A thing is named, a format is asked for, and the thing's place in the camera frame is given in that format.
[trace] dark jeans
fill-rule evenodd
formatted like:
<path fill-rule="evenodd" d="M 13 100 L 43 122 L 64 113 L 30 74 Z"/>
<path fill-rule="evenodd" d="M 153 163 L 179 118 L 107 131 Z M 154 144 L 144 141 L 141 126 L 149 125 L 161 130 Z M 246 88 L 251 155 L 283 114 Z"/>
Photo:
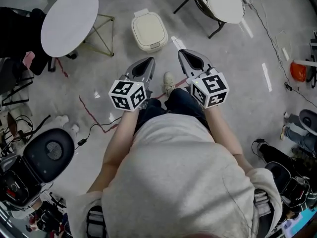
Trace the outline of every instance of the dark jeans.
<path fill-rule="evenodd" d="M 162 104 L 158 99 L 149 99 L 146 109 L 141 110 L 139 113 L 135 132 L 137 132 L 148 120 L 166 113 L 196 117 L 197 120 L 209 130 L 202 108 L 199 106 L 197 101 L 183 89 L 174 89 L 170 93 L 165 105 L 167 110 L 162 108 Z"/>
<path fill-rule="evenodd" d="M 287 122 L 295 124 L 297 127 L 305 130 L 302 126 L 299 117 L 291 114 Z M 298 144 L 304 150 L 315 154 L 315 145 L 317 144 L 317 137 L 313 134 L 307 133 L 305 136 L 302 136 L 294 131 L 292 131 L 289 127 L 285 129 L 285 136 L 287 136 L 290 140 Z"/>

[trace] backpack strap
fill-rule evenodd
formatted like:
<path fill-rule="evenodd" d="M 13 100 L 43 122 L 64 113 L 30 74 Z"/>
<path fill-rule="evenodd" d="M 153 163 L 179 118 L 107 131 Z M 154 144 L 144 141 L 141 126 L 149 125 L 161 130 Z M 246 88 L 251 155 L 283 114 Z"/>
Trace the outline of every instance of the backpack strap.
<path fill-rule="evenodd" d="M 87 214 L 87 238 L 106 238 L 107 230 L 103 209 L 100 205 L 92 207 Z"/>

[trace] gray t-shirt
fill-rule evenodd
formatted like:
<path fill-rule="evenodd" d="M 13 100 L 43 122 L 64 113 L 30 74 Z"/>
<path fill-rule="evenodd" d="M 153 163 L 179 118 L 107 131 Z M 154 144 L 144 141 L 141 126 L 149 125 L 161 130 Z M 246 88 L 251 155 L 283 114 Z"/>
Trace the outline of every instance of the gray t-shirt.
<path fill-rule="evenodd" d="M 251 234 L 255 188 L 275 209 L 281 200 L 270 171 L 248 174 L 194 117 L 166 114 L 146 122 L 109 187 L 67 202 L 75 238 L 86 237 L 86 217 L 101 205 L 110 238 L 184 237 L 208 233 L 246 238 Z"/>

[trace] small white trash bin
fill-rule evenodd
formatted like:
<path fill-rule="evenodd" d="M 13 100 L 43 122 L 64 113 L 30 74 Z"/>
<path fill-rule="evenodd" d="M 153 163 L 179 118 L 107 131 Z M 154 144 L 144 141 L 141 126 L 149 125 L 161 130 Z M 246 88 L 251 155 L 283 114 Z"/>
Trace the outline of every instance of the small white trash bin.
<path fill-rule="evenodd" d="M 168 41 L 166 28 L 155 12 L 143 9 L 134 13 L 132 32 L 139 48 L 147 53 L 160 50 Z"/>

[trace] white shoe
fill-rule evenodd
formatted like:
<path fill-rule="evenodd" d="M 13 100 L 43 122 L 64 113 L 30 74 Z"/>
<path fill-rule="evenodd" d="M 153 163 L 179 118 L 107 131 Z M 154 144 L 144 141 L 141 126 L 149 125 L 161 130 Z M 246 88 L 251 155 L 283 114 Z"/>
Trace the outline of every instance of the white shoe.
<path fill-rule="evenodd" d="M 76 134 L 79 132 L 79 127 L 78 125 L 74 124 L 71 128 Z"/>
<path fill-rule="evenodd" d="M 164 74 L 164 86 L 167 96 L 175 89 L 173 74 L 169 71 Z"/>
<path fill-rule="evenodd" d="M 281 136 L 280 136 L 280 139 L 281 139 L 281 140 L 284 140 L 284 139 L 285 139 L 285 134 L 284 134 L 284 133 L 285 133 L 286 128 L 287 128 L 286 125 L 284 125 L 283 128 L 282 128 L 282 132 L 281 132 Z"/>
<path fill-rule="evenodd" d="M 64 125 L 69 122 L 69 118 L 67 115 L 57 116 L 55 118 L 55 121 L 58 123 L 60 127 L 64 127 Z"/>
<path fill-rule="evenodd" d="M 289 119 L 289 114 L 287 112 L 284 113 L 284 122 L 288 123 L 288 119 Z"/>

